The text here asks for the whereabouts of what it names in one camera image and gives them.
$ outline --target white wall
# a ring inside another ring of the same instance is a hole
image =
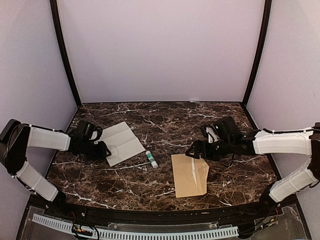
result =
[[[59,0],[83,102],[242,101],[264,0]]]
[[[273,1],[248,109],[260,128],[301,129],[320,122],[320,2]],[[274,155],[282,176],[308,157]],[[320,186],[298,198],[313,239],[320,239]]]
[[[66,129],[76,111],[48,0],[0,1],[0,131],[9,119]],[[42,174],[50,150],[27,157]],[[29,192],[0,164],[0,239],[14,240]]]

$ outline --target folded white paper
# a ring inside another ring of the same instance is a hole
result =
[[[125,121],[104,129],[100,139],[111,152],[106,158],[111,167],[145,151]]]

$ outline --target brown paper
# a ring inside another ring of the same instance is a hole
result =
[[[184,154],[171,155],[176,198],[200,196],[207,193],[209,165],[205,160],[194,159],[195,177],[192,158]]]

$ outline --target white perforated strip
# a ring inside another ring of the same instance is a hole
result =
[[[63,233],[72,234],[71,221],[62,221],[40,214],[34,214],[32,221]],[[88,227],[82,227],[82,229],[92,232]],[[124,232],[107,230],[99,227],[97,227],[97,230],[99,231],[101,240],[216,240],[239,235],[237,226],[207,231],[179,233]],[[91,239],[97,239],[96,231],[94,231]]]

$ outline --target marble tabletop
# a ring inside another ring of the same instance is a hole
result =
[[[207,194],[176,198],[171,155],[184,154],[195,140],[204,139],[200,126],[232,116],[246,132],[252,126],[239,103],[131,102],[83,104],[68,131],[80,120],[103,129],[125,121],[158,168],[144,152],[110,167],[106,160],[87,160],[59,152],[47,179],[61,189],[68,203],[135,211],[186,211],[256,202],[267,185],[276,181],[266,156],[235,156],[230,167],[210,166]],[[230,156],[223,160],[226,164]]]

